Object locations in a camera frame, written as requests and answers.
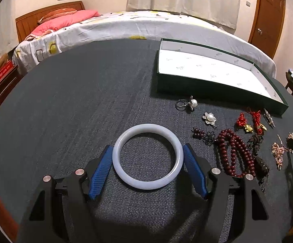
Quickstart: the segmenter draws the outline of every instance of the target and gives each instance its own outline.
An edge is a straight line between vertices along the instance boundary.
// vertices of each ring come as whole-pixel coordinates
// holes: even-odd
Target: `white bangle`
[[[120,154],[124,144],[133,136],[144,132],[157,133],[165,137],[173,146],[176,154],[176,162],[170,173],[168,173],[165,177],[161,179],[149,182],[139,181],[130,177],[127,173],[125,173],[125,171],[121,167],[120,162]],[[183,166],[183,159],[183,147],[177,136],[167,128],[156,124],[140,124],[129,128],[128,130],[123,132],[122,135],[117,139],[113,149],[113,165],[118,176],[130,186],[143,190],[157,189],[167,185],[172,180],[174,180]]]

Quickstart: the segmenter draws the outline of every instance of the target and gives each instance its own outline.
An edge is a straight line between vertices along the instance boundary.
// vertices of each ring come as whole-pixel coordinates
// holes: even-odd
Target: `wooden dresser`
[[[0,106],[22,77],[23,76],[18,73],[16,66],[10,69],[0,80]]]

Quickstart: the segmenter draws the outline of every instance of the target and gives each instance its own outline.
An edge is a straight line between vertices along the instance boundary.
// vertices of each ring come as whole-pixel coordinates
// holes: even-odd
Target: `wooden headboard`
[[[18,41],[21,43],[24,39],[38,26],[37,21],[39,21],[43,16],[49,12],[55,11],[61,8],[74,8],[76,10],[84,10],[84,4],[82,1],[76,2],[66,2],[56,5],[51,5],[39,10],[35,10],[28,14],[22,15],[16,18],[16,29],[18,35]]]

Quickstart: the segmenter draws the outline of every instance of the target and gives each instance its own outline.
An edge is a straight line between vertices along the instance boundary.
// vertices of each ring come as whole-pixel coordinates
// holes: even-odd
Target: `dark gray table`
[[[0,107],[0,198],[17,222],[44,175],[61,178],[85,167],[105,145],[114,145],[122,132],[137,124],[167,127],[182,144],[191,143],[199,156],[217,166],[213,146],[192,139],[190,130],[210,129],[201,119],[205,111],[217,117],[216,134],[233,128],[246,107],[198,99],[195,112],[178,112],[175,102],[180,96],[156,93],[159,46],[149,40],[93,42],[46,59],[13,89]],[[274,117],[276,128],[266,132],[259,154],[271,168],[266,197],[284,236],[293,223],[293,155],[284,154],[278,172],[271,145],[279,142],[277,134],[286,143],[288,132],[293,132],[293,97],[274,82],[289,108],[282,118]],[[242,130],[239,134],[244,141],[251,136]],[[174,158],[168,141],[143,134],[127,142],[121,161],[130,176],[150,181],[166,175]],[[206,207],[185,169],[166,187],[144,192],[124,184],[112,168],[94,215],[105,242],[189,242]],[[222,241],[232,208],[230,197]]]

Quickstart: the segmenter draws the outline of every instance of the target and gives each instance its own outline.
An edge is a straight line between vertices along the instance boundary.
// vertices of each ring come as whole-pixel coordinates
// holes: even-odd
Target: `metal screw cap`
[[[51,180],[51,176],[49,176],[49,175],[46,175],[46,176],[43,177],[44,182],[48,182],[50,180]]]
[[[249,181],[253,180],[253,175],[246,174],[246,179],[248,179]]]
[[[78,169],[78,170],[76,170],[76,175],[83,175],[84,174],[84,172],[85,172],[85,170],[84,169]]]
[[[213,168],[212,173],[215,175],[219,175],[221,173],[221,170],[219,168]]]

